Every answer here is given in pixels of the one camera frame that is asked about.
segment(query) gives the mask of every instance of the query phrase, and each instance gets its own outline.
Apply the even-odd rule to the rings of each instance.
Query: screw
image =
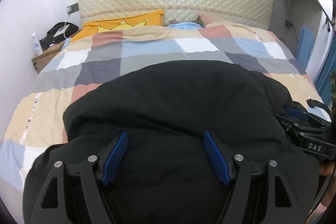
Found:
[[[96,160],[97,160],[97,156],[95,156],[95,155],[92,155],[92,156],[88,157],[89,162],[94,162]]]
[[[272,167],[277,167],[278,163],[275,160],[270,160],[269,161],[270,166]]]
[[[241,155],[241,154],[236,154],[235,155],[235,160],[242,161],[243,159],[244,159],[243,155]]]
[[[56,162],[55,162],[54,166],[55,166],[56,168],[58,168],[58,167],[61,167],[62,164],[63,164],[63,163],[59,160],[59,161],[56,161]]]

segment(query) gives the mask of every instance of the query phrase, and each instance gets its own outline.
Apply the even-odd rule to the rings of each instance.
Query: nightstand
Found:
[[[40,71],[50,62],[50,60],[53,59],[61,51],[63,44],[64,41],[59,44],[55,44],[54,46],[47,48],[43,53],[35,56],[31,60],[37,73],[40,73]]]

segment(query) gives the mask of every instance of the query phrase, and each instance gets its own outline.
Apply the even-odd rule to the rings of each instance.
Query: yellow pillow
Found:
[[[83,29],[71,39],[71,42],[100,32],[108,32],[151,25],[163,26],[164,13],[164,10],[159,9],[154,12],[133,17],[86,22],[83,25]]]

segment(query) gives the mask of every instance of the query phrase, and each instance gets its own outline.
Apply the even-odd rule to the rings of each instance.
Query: checkered bedspread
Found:
[[[17,206],[21,206],[23,184],[33,161],[48,146],[67,142],[65,109],[103,83],[171,60],[240,64],[280,81],[293,100],[307,108],[307,99],[321,100],[288,48],[262,29],[235,23],[199,30],[147,26],[75,41],[38,75],[30,94],[15,110],[0,148],[0,195],[19,223],[23,221]]]

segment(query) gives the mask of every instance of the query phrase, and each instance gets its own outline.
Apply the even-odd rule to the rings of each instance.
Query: blue gripper pad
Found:
[[[125,152],[128,147],[128,135],[123,132],[120,137],[116,137],[112,141],[112,145],[115,143],[110,154],[108,155],[105,163],[103,165],[103,174],[101,178],[101,183],[103,186],[107,186],[108,183],[112,182],[117,174],[121,160],[123,159]]]
[[[228,186],[231,180],[234,179],[233,153],[228,146],[225,145],[223,147],[223,144],[219,142],[217,137],[211,136],[208,131],[204,132],[203,143],[218,179],[225,186]]]
[[[286,108],[285,111],[292,117],[296,117],[298,118],[299,120],[301,121],[304,121],[304,122],[308,122],[308,116],[307,114],[303,113],[303,112],[300,112],[296,109],[293,109],[293,108]]]

